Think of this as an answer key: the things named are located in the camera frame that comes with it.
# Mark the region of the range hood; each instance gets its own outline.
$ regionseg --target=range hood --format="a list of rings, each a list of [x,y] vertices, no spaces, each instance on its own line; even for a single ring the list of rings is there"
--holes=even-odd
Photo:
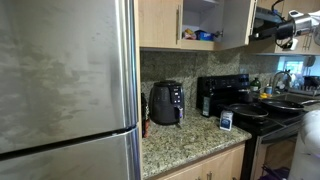
[[[273,22],[273,23],[281,23],[282,22],[281,19],[279,18],[279,16],[274,15],[271,10],[261,8],[261,7],[256,8],[255,19]]]

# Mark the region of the stainless steel refrigerator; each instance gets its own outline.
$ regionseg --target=stainless steel refrigerator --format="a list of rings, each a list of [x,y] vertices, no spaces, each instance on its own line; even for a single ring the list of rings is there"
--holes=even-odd
[[[0,180],[140,179],[133,2],[0,0]]]

